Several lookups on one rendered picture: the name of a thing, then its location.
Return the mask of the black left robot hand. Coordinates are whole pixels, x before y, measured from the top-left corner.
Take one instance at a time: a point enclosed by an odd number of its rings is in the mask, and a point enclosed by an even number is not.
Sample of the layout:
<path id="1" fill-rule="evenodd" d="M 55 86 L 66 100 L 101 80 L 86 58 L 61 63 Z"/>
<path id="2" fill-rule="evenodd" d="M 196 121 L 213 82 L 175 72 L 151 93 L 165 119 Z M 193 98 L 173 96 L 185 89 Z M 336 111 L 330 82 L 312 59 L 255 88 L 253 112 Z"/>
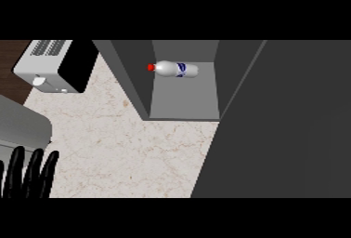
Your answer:
<path id="1" fill-rule="evenodd" d="M 58 152 L 52 151 L 48 154 L 47 161 L 42 161 L 42 158 L 44 150 L 35 149 L 29 158 L 26 173 L 21 173 L 23 146 L 17 146 L 11 151 L 8 167 L 4 167 L 4 162 L 0 160 L 0 198 L 48 198 Z"/>

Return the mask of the dark grey cabinet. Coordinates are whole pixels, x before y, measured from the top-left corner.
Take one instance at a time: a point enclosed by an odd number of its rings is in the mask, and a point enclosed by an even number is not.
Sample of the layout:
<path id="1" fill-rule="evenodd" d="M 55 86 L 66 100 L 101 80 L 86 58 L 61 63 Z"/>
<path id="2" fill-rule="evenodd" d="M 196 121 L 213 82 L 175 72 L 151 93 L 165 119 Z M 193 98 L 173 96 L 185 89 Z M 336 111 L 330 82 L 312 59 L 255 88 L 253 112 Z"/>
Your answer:
<path id="1" fill-rule="evenodd" d="M 263 40 L 97 40 L 94 45 L 145 121 L 218 122 L 263 49 Z M 198 67 L 193 78 L 145 69 L 160 60 Z"/>

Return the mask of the clear red-capped water bottle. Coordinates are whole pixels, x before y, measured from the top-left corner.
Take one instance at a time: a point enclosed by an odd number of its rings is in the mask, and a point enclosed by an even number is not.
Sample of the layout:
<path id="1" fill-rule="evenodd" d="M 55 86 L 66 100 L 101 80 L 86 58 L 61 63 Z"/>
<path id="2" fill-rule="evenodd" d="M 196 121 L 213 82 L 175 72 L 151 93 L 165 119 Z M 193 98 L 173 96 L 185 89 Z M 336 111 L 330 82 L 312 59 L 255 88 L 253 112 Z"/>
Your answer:
<path id="1" fill-rule="evenodd" d="M 196 65 L 166 60 L 148 63 L 145 69 L 162 77 L 194 78 L 198 74 L 198 67 Z"/>

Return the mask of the dark grey cabinet door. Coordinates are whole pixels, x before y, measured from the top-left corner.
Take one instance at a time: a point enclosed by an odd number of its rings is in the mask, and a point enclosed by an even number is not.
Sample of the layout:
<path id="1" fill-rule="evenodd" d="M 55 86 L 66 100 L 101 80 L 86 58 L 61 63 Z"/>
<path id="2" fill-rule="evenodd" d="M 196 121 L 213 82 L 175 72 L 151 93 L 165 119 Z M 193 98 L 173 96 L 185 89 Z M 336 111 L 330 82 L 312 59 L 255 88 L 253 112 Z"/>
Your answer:
<path id="1" fill-rule="evenodd" d="M 191 195 L 351 197 L 351 41 L 265 43 Z"/>

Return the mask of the grey metal sink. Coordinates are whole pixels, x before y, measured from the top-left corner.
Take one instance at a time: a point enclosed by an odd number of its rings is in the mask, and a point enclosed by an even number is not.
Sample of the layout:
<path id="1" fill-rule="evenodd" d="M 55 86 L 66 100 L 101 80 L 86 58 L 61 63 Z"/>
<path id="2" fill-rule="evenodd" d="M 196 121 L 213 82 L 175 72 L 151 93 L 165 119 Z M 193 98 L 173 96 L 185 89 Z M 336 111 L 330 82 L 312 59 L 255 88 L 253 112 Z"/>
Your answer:
<path id="1" fill-rule="evenodd" d="M 24 152 L 45 149 L 51 137 L 48 118 L 0 95 L 0 160 L 10 161 L 11 150 L 24 147 Z"/>

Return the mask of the white and black toaster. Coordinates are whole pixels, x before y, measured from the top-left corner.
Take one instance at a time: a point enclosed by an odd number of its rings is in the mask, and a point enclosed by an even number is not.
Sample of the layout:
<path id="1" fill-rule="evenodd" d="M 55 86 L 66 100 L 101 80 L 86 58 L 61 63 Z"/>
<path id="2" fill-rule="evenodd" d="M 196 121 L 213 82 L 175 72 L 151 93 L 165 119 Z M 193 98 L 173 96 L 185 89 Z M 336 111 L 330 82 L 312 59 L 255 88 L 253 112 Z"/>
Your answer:
<path id="1" fill-rule="evenodd" d="M 11 72 L 44 93 L 82 93 L 97 55 L 89 40 L 30 40 Z"/>

